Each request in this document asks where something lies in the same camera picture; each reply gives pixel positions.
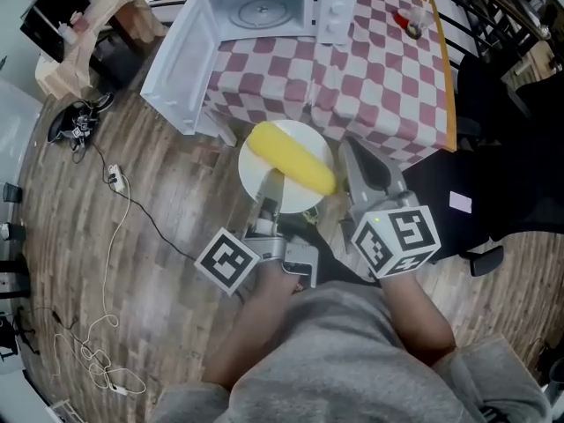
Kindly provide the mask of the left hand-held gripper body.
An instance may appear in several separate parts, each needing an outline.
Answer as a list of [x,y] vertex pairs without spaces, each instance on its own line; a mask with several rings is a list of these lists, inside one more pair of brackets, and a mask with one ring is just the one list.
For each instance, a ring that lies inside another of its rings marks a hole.
[[234,294],[260,263],[278,261],[284,272],[317,286],[319,251],[304,241],[289,241],[278,231],[279,202],[264,200],[241,238],[222,227],[195,261],[196,268],[225,293]]

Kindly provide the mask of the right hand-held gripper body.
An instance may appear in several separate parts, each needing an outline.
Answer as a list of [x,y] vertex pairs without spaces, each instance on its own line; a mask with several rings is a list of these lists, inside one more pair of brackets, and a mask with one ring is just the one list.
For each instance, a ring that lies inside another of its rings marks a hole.
[[430,209],[408,189],[399,165],[353,137],[338,149],[350,200],[348,237],[375,279],[414,271],[442,246]]

